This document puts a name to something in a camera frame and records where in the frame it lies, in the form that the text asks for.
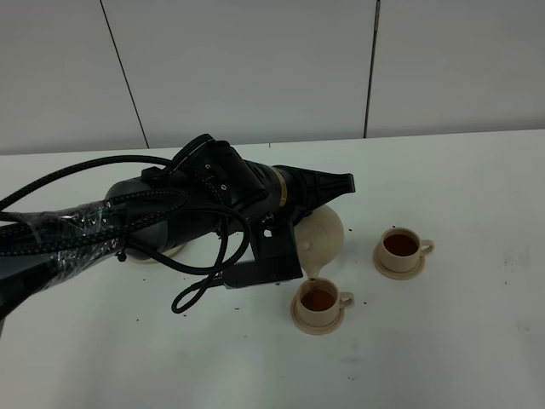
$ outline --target brown liquid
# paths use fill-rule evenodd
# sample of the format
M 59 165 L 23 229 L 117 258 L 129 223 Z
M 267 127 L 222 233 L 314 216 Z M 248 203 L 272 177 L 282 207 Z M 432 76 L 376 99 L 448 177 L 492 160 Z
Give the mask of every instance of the brown liquid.
M 403 234 L 394 234 L 384 240 L 384 247 L 396 256 L 410 256 L 418 251 L 418 244 Z
M 335 304 L 335 298 L 327 291 L 310 291 L 301 299 L 303 306 L 311 311 L 325 311 Z

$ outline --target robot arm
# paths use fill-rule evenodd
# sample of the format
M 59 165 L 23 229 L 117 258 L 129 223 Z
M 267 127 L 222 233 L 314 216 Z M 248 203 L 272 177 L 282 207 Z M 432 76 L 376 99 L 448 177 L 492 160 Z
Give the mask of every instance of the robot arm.
M 57 212 L 0 214 L 12 222 L 0 228 L 0 320 L 31 294 L 114 254 L 121 261 L 126 254 L 151 257 L 185 273 L 206 275 L 176 298 L 176 313 L 211 286 L 240 288 L 299 278 L 293 227 L 319 206 L 355 191 L 350 174 L 244 161 L 227 142 L 209 135 L 196 138 L 170 161 L 138 158 L 163 168 L 116 183 L 101 202 Z M 60 170 L 2 200 L 0 210 L 63 176 L 123 161 L 137 159 L 96 159 Z M 162 254 L 210 232 L 222 238 L 214 267 L 185 266 Z M 228 236 L 235 232 L 243 232 L 243 242 L 223 261 Z M 255 260 L 236 264 L 249 244 Z M 195 290 L 193 300 L 178 308 L 181 297 Z

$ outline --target table surface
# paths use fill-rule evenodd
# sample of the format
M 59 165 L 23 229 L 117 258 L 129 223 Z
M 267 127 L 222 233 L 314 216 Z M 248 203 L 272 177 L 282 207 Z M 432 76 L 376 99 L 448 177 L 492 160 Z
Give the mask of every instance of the table surface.
M 265 164 L 354 174 L 357 192 L 330 204 L 345 243 L 322 271 L 355 294 L 342 326 L 323 337 L 293 326 L 289 304 L 301 280 L 215 288 L 186 315 L 172 314 L 173 298 L 194 278 L 111 258 L 6 319 L 4 407 L 545 406 L 545 131 L 237 149 Z M 170 158 L 176 149 L 139 153 Z M 105 154 L 1 157 L 1 196 Z M 144 166 L 71 176 L 13 208 L 101 199 Z M 373 267 L 373 247 L 391 226 L 437 245 L 413 280 Z M 209 235 L 177 259 L 210 265 L 218 246 Z

